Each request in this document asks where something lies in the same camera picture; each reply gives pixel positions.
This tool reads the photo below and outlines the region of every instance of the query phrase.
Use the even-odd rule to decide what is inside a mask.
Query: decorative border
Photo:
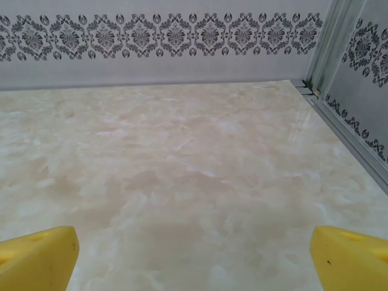
[[[355,133],[357,133],[357,135],[359,135],[360,137],[363,138],[363,140],[365,140],[365,142],[367,143],[367,145],[372,149],[374,150],[377,155],[384,161],[384,162],[388,162],[388,159],[385,159],[384,157],[384,145],[383,144],[380,144],[378,139],[374,139],[374,140],[368,140],[368,137],[369,137],[369,131],[367,129],[364,129],[361,133],[360,133],[360,122],[357,121],[354,117],[351,117],[349,119],[346,119],[347,117],[347,110],[344,109],[344,110],[340,110],[340,107],[341,105],[336,101],[336,99],[333,99],[333,101],[330,101],[330,94],[327,94],[326,95],[326,98],[325,98],[325,101],[328,103],[328,105],[331,106],[331,108],[334,109],[334,111],[336,111],[336,113],[342,117],[343,120],[345,120],[345,122],[354,130]]]
[[[121,14],[115,19],[95,15],[92,20],[84,15],[78,19],[57,15],[54,21],[45,15],[36,21],[29,15],[18,15],[11,24],[7,16],[1,15],[0,61],[11,61],[15,56],[25,61],[28,55],[36,61],[46,61],[50,55],[56,60],[65,55],[69,59],[81,59],[84,55],[90,59],[118,55],[148,58],[153,52],[158,57],[174,57],[184,53],[195,56],[198,52],[204,56],[228,55],[229,51],[258,55],[262,50],[276,55],[283,50],[288,55],[293,49],[298,55],[306,55],[315,47],[323,22],[319,13],[300,19],[299,13],[291,21],[285,13],[269,18],[266,13],[258,17],[251,13],[226,13],[223,21],[216,13],[206,13],[201,19],[194,13],[187,19],[181,14],[169,14],[165,20],[159,14],[152,19],[133,14],[128,20]]]
[[[382,87],[388,82],[388,28],[378,34],[378,24],[370,22],[361,28],[362,24],[363,19],[360,18],[342,62],[346,62],[349,56],[350,68],[357,71],[364,67],[365,78],[372,71],[373,83]]]

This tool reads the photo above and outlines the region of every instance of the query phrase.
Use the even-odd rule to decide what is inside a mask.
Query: beige marble tile
[[[76,228],[69,291],[321,290],[316,225],[388,197],[289,81],[0,93],[0,239]]]

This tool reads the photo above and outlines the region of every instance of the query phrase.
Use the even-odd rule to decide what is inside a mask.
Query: yellow plastic piece
[[[310,254],[325,291],[387,291],[388,241],[331,226],[313,232]]]
[[[65,291],[78,252],[70,226],[0,242],[0,290]]]

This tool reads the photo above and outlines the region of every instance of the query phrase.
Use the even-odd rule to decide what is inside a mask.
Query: wall
[[[330,0],[14,0],[0,89],[305,77]]]
[[[388,3],[368,0],[326,102],[387,167]]]

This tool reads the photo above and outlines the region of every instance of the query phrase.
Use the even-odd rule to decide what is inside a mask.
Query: glossy floor
[[[289,81],[0,93],[0,239],[76,228],[68,290],[321,290],[316,225],[388,197]]]

